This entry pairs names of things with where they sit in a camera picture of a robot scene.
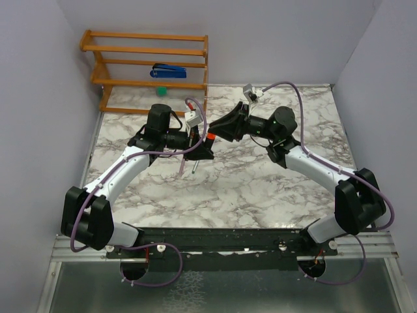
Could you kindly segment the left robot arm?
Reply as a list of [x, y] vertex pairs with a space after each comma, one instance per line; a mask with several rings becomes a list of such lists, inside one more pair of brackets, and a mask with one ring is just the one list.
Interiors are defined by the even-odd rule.
[[[99, 178], [86, 186], [71, 187], [65, 195], [61, 233], [70, 239], [73, 252], [80, 252], [75, 246], [82, 243], [84, 248], [101, 250], [105, 246], [121, 246], [123, 252], [132, 258], [143, 252], [144, 242], [140, 231], [113, 219], [112, 205], [121, 192], [152, 163], [161, 156], [184, 155], [190, 157], [200, 151], [207, 133], [207, 118], [203, 106], [196, 102], [184, 124], [190, 129], [183, 132], [170, 126], [175, 112], [165, 104], [154, 104], [147, 116], [147, 122], [130, 138], [121, 156]], [[203, 133], [198, 133], [198, 126]]]

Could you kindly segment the black orange highlighter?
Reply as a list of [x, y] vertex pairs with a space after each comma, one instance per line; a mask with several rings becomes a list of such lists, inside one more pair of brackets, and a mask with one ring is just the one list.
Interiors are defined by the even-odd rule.
[[214, 143], [214, 140], [213, 139], [207, 138], [205, 140], [204, 146], [205, 146], [206, 149], [211, 150], [212, 149], [212, 146], [213, 146], [213, 143]]

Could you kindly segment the pink highlighter pen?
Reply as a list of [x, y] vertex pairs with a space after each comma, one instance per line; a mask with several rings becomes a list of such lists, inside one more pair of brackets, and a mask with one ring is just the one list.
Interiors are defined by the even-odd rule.
[[185, 163], [186, 163], [186, 159], [183, 158], [182, 161], [181, 161], [181, 163], [180, 163], [179, 177], [182, 177], [182, 175], [184, 174]]

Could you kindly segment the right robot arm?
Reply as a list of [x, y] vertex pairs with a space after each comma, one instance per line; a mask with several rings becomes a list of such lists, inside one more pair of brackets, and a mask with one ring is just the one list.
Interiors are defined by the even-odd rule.
[[249, 106], [239, 102], [227, 115], [212, 122], [208, 131], [229, 142], [245, 135], [269, 140], [266, 151], [273, 163], [305, 175], [333, 194], [334, 212], [307, 226], [299, 239], [301, 251], [314, 255], [325, 241], [366, 229], [385, 214], [386, 206], [370, 170], [340, 167], [305, 152], [293, 137], [296, 128], [295, 114], [286, 106], [264, 119], [250, 115]]

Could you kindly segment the white green-tipped pen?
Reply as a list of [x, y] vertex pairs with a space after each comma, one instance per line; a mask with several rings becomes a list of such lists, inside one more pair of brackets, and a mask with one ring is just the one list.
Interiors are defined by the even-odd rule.
[[195, 164], [194, 164], [194, 166], [193, 166], [193, 168], [192, 168], [192, 174], [194, 174], [194, 173], [196, 172], [198, 165], [199, 165], [199, 160], [197, 160], [197, 161], [195, 162]]

